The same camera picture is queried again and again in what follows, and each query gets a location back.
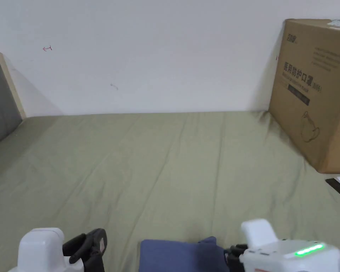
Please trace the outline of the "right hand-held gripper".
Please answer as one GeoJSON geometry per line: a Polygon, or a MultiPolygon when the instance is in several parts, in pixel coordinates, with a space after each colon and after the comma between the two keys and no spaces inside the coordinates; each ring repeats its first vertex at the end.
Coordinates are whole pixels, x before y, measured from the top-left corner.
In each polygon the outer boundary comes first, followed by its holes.
{"type": "Polygon", "coordinates": [[[340,272],[340,250],[312,240],[278,239],[265,219],[242,222],[247,244],[223,252],[227,267],[246,272],[340,272]]]}

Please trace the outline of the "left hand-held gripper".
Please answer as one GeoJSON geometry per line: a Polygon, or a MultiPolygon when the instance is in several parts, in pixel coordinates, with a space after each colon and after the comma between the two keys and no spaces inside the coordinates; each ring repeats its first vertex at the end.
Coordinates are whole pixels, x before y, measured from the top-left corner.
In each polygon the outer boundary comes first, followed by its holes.
{"type": "Polygon", "coordinates": [[[107,234],[103,228],[63,243],[64,233],[59,228],[32,229],[21,239],[17,266],[10,271],[104,272],[102,257],[107,248],[107,234]]]}

